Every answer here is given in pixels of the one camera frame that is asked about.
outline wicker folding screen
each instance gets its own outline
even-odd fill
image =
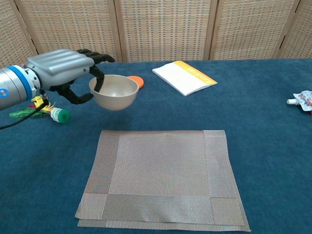
[[[0,0],[0,22],[0,67],[25,64],[36,50],[12,0]]]
[[[115,3],[124,61],[203,59],[210,0],[115,0]]]
[[[280,50],[282,58],[312,58],[312,0],[302,0]]]
[[[16,0],[40,53],[90,49],[122,61],[113,0]]]
[[[295,0],[220,0],[210,59],[273,56]]]

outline blue carpet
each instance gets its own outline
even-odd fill
[[[32,118],[0,131],[0,233],[190,233],[77,227],[74,215],[103,129],[225,130],[253,233],[311,233],[312,116],[285,103],[312,90],[312,60],[188,63],[218,84],[184,97],[152,73],[165,62],[101,64],[106,74],[143,77],[132,106],[110,112],[93,100],[72,105],[47,92],[70,111],[69,123]],[[90,78],[78,79],[73,90],[89,92]],[[1,111],[0,125],[27,104]]]

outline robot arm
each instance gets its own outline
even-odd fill
[[[87,49],[71,51],[60,49],[31,57],[27,65],[0,69],[0,110],[30,100],[36,90],[56,91],[73,104],[89,101],[93,95],[76,96],[70,89],[75,79],[90,73],[97,77],[95,91],[99,92],[104,74],[96,67],[102,62],[114,62],[109,55]]]

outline small notebook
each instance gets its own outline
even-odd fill
[[[183,61],[168,63],[153,72],[184,96],[207,88],[217,82]]]

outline beige bowl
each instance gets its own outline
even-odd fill
[[[91,93],[96,103],[107,110],[125,109],[136,99],[138,84],[127,77],[105,75],[104,83],[99,92],[94,91],[96,82],[96,77],[89,82]]]

